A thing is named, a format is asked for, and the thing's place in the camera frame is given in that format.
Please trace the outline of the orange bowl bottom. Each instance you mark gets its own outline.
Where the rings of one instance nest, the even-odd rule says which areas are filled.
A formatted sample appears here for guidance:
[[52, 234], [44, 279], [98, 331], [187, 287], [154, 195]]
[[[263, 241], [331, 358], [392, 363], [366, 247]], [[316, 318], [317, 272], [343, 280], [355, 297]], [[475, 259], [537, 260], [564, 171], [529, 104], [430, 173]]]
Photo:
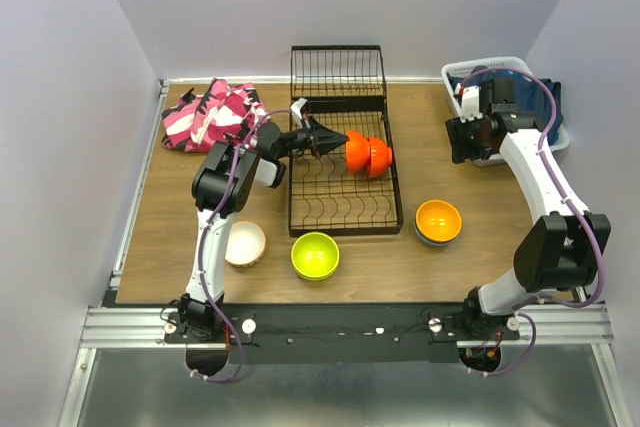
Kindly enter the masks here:
[[345, 144], [346, 166], [349, 173], [355, 174], [365, 169], [370, 162], [370, 144], [366, 137], [357, 131], [346, 132], [348, 141]]

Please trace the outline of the orange bowl top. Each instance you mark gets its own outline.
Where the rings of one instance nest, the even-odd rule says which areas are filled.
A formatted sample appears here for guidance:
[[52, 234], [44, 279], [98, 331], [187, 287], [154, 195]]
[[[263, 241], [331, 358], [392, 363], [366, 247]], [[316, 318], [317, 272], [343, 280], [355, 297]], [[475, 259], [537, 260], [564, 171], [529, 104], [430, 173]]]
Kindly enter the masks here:
[[384, 174], [393, 162], [392, 149], [380, 138], [368, 137], [369, 160], [366, 168], [368, 178]]

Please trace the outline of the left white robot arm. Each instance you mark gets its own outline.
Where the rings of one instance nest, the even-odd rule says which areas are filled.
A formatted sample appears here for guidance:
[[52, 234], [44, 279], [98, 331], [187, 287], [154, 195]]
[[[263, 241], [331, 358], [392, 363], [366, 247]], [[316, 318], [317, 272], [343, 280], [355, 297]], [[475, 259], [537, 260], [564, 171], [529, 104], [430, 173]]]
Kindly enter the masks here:
[[319, 158], [349, 140], [310, 115], [300, 116], [298, 128], [289, 132], [269, 115], [253, 127], [242, 127], [239, 143], [214, 143], [191, 186], [198, 235], [192, 272], [177, 300], [177, 325], [201, 342], [214, 340], [224, 327], [232, 326], [222, 312], [225, 255], [232, 225], [253, 185], [276, 188], [286, 172], [284, 157], [310, 152]]

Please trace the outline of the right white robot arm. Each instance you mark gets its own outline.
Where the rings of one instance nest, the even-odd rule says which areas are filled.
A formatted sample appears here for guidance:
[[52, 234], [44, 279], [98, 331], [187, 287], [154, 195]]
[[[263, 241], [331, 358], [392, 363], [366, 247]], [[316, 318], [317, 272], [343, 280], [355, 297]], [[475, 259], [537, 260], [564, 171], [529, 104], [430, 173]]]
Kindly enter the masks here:
[[557, 104], [551, 90], [534, 76], [524, 76], [548, 97], [550, 116], [543, 121], [518, 109], [513, 76], [513, 71], [503, 69], [499, 77], [478, 84], [464, 78], [455, 89], [461, 112], [445, 124], [453, 162], [500, 155], [532, 218], [511, 269], [471, 290], [463, 303], [457, 326], [473, 340], [506, 327], [525, 306], [549, 302], [584, 308], [598, 301], [604, 290], [609, 219], [591, 212], [579, 199], [553, 157], [548, 134]]

